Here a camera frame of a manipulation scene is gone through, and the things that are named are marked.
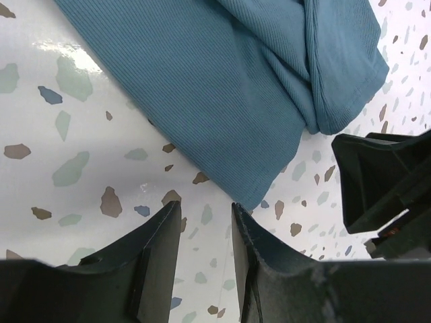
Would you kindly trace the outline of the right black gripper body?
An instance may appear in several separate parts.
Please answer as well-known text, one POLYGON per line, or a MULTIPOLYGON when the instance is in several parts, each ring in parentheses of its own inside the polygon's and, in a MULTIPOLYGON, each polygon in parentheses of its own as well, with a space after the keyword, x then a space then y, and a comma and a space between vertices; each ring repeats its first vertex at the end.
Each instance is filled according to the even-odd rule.
POLYGON ((371 258, 430 258, 430 132, 341 134, 332 144, 349 234, 376 231, 371 258))

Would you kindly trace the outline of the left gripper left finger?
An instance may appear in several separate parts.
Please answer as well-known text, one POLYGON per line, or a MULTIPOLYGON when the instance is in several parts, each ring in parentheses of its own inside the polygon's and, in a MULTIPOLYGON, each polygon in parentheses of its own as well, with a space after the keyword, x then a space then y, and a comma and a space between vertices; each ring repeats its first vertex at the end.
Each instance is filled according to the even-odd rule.
POLYGON ((180 227, 171 201, 75 266, 1 261, 1 321, 167 322, 180 227))

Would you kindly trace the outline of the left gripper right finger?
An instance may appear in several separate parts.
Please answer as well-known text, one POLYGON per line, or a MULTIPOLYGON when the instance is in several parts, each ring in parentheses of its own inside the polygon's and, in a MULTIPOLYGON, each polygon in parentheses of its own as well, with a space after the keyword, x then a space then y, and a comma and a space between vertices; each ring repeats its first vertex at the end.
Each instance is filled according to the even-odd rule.
POLYGON ((323 261, 232 205, 241 322, 429 322, 430 261, 323 261))

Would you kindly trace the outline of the blue ribbed tank top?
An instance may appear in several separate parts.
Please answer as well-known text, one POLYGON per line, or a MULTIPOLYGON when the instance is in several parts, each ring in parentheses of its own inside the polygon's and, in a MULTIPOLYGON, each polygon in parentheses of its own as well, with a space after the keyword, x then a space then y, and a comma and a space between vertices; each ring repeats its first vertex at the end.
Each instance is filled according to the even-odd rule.
POLYGON ((252 210, 304 131, 344 130, 383 86, 368 1, 59 1, 154 126, 252 210))

